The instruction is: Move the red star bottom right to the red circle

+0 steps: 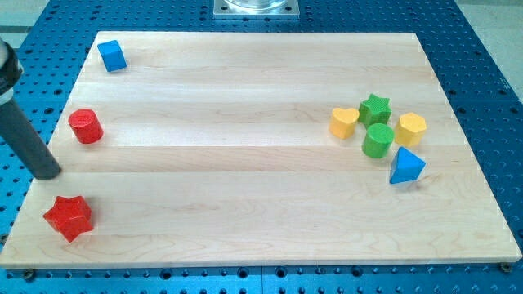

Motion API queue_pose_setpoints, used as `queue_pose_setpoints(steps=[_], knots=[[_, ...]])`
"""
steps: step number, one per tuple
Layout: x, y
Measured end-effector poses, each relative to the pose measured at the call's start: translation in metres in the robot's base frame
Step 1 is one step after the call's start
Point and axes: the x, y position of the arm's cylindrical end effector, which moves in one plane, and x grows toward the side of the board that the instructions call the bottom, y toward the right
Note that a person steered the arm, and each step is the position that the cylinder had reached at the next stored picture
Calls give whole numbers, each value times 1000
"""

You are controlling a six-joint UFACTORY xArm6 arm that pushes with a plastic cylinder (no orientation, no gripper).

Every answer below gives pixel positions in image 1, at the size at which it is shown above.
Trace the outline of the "black robot arm end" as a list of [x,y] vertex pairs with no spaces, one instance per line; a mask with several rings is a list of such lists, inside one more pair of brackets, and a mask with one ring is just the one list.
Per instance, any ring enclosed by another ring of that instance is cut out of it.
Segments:
[[1,105],[6,104],[13,97],[13,87],[20,80],[23,72],[16,51],[1,39]]

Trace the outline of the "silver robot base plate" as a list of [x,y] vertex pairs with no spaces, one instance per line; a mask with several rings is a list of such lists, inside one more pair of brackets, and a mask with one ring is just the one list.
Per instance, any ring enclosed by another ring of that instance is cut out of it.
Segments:
[[298,0],[214,0],[215,19],[298,19]]

